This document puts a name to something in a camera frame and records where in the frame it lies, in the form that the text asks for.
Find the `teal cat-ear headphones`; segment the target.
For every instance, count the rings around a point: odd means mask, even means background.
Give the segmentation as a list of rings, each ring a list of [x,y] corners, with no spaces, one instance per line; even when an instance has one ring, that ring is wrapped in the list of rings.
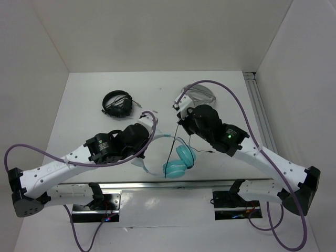
[[[176,147],[175,151],[179,157],[178,160],[168,159],[162,166],[162,174],[156,174],[150,172],[144,162],[144,158],[138,157],[132,160],[131,164],[140,167],[145,173],[161,179],[176,179],[183,177],[187,170],[191,169],[196,162],[196,154],[194,150],[187,145],[187,143],[181,138],[172,136],[170,134],[164,134],[161,131],[155,134],[153,141],[160,138],[173,138],[173,143],[179,142],[180,145]]]

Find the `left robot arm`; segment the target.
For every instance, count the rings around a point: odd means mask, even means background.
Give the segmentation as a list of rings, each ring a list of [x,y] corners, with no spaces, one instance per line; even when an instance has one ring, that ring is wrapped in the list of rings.
[[[104,195],[98,183],[66,187],[61,187],[60,183],[87,171],[142,157],[155,130],[155,126],[135,123],[123,131],[98,133],[62,158],[50,155],[52,162],[35,169],[7,169],[16,216],[32,216],[51,205],[77,204],[99,209]]]

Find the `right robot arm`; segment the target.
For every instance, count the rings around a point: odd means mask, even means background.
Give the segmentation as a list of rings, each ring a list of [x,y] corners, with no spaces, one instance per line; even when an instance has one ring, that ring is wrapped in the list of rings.
[[[229,200],[235,206],[245,201],[282,204],[296,215],[307,215],[318,189],[320,170],[296,165],[271,150],[257,146],[239,127],[223,123],[215,109],[203,104],[195,108],[174,105],[178,123],[188,135],[196,134],[216,151],[241,160],[268,175],[270,182],[236,180]]]

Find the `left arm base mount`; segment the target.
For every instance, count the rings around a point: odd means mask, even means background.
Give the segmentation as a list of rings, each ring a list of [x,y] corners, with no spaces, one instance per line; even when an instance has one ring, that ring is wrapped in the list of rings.
[[[71,217],[74,223],[117,223],[120,219],[121,191],[104,191],[98,183],[85,185],[89,199],[73,204]]]

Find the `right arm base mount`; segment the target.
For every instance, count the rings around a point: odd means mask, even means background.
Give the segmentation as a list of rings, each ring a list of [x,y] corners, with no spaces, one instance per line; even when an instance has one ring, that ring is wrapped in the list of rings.
[[[214,206],[215,220],[247,219],[252,213],[252,218],[262,218],[259,201],[245,201],[238,195],[238,188],[245,182],[236,180],[229,190],[213,191],[210,203]]]

